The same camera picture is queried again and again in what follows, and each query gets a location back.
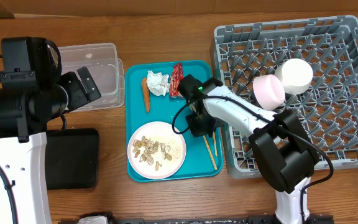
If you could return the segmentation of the small pink plate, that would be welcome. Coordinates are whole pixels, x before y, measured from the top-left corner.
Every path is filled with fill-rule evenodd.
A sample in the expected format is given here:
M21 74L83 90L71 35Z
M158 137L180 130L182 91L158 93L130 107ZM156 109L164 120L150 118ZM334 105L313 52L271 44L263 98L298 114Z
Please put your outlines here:
M275 75L255 77L252 87L255 101L265 110L273 111L285 101L284 87Z

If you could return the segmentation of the wooden chopstick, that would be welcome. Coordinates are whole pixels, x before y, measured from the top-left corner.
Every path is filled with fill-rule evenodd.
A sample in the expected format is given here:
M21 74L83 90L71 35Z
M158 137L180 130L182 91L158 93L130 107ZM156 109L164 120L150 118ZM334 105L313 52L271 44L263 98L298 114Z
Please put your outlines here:
M214 155L215 157L218 156L218 149L217 149L217 142L216 142L216 133L213 133L213 141L214 141Z
M208 143L208 140L207 140L206 136L203 136L203 139L204 139L204 143L206 144L206 148L207 148L207 150L208 150L208 153L209 153L211 162L212 162L212 164L213 164L213 167L214 167L215 170L217 170L218 168L217 168L216 162L215 162L215 160L214 160L214 156L213 156L213 154L212 154L212 151L211 151L211 148L210 148L210 146L209 146L209 143Z

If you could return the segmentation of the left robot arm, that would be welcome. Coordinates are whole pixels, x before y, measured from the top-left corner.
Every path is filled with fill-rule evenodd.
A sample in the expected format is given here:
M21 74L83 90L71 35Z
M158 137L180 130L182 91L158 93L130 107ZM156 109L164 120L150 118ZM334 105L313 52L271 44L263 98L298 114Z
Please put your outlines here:
M101 93L89 70L63 73L60 51L41 37L1 41L0 222L50 223L47 124Z

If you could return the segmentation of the white cup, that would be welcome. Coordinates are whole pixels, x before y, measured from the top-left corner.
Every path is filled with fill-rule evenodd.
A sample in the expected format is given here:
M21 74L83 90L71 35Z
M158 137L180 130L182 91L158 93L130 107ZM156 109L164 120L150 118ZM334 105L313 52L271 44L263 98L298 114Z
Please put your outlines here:
M275 138L273 139L273 141L274 141L274 143L275 143L276 145L278 145L281 140L282 140L282 139L281 139L279 136L277 136L277 137L275 137Z

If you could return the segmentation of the red snack wrapper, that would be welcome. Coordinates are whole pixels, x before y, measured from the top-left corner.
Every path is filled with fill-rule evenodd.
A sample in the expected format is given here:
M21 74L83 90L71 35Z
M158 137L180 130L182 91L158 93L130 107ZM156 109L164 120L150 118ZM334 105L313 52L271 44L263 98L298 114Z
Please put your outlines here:
M182 63L179 62L173 66L173 72L170 76L170 88L169 88L169 97L170 98L182 98L181 93L178 91L178 85L181 79L183 78L183 68Z

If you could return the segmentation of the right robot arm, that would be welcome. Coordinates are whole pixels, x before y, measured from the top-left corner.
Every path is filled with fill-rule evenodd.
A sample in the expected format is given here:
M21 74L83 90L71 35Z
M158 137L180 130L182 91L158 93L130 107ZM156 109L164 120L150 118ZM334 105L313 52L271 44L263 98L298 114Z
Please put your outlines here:
M192 111L186 116L191 134L212 136L225 123L238 130L248 139L260 174L276 191L276 220L307 221L305 192L319 157L297 115L264 110L215 78L201 82L187 75L177 89Z

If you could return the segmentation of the white bowl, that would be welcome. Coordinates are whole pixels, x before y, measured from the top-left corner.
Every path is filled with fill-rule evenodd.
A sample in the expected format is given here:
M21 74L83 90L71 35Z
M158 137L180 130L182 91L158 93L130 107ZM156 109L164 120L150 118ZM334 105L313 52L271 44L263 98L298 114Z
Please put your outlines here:
M305 60L293 58L281 64L274 75L281 81L285 93L299 95L309 88L313 69Z

